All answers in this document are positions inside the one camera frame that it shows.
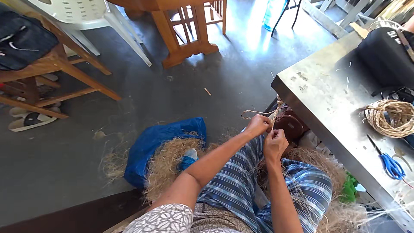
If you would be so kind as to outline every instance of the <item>person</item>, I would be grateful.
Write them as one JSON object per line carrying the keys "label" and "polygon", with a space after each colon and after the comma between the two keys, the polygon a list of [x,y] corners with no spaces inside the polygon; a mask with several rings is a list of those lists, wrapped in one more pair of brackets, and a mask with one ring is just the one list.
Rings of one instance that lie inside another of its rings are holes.
{"label": "person", "polygon": [[[244,131],[184,170],[123,232],[314,233],[332,183],[312,165],[281,158],[287,146],[282,129],[255,115]],[[255,168],[263,157],[271,197],[255,211]]]}

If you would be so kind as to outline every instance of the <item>black bag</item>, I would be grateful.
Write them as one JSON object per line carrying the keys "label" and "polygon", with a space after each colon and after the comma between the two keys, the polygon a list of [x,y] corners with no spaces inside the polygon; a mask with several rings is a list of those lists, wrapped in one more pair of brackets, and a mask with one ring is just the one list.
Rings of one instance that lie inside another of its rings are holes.
{"label": "black bag", "polygon": [[0,2],[0,70],[21,70],[58,43],[38,19],[20,15]]}
{"label": "black bag", "polygon": [[[404,36],[411,45],[412,33],[404,32]],[[394,29],[381,27],[372,30],[356,51],[382,87],[373,95],[383,90],[414,88],[414,63]]]}

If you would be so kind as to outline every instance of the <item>blue scissors handle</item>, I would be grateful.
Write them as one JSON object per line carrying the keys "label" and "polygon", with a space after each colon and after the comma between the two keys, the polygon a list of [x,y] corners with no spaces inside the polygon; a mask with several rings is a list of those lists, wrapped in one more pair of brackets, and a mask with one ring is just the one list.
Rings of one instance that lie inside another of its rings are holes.
{"label": "blue scissors handle", "polygon": [[387,173],[396,180],[402,180],[405,176],[405,173],[401,165],[393,158],[391,158],[387,153],[380,154],[380,157],[384,162]]}

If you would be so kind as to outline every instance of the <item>blue bottle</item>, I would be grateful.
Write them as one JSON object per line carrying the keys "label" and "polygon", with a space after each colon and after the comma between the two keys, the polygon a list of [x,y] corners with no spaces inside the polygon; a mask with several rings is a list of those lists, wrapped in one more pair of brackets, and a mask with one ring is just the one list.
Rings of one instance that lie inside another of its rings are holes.
{"label": "blue bottle", "polygon": [[263,26],[265,29],[272,31],[274,25],[282,14],[283,9],[286,7],[287,0],[269,0],[267,2],[267,8],[265,17],[263,18]]}

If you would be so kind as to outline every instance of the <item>hand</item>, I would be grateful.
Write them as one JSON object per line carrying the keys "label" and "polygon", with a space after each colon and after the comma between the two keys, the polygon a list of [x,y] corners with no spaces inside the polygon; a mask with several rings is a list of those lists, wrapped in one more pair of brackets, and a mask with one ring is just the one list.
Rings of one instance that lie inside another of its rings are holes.
{"label": "hand", "polygon": [[270,119],[263,115],[257,114],[252,117],[244,132],[248,133],[251,138],[255,138],[265,131],[269,133],[271,130],[272,122]]}
{"label": "hand", "polygon": [[266,163],[280,163],[280,158],[288,145],[283,129],[272,130],[267,135],[263,146]]}

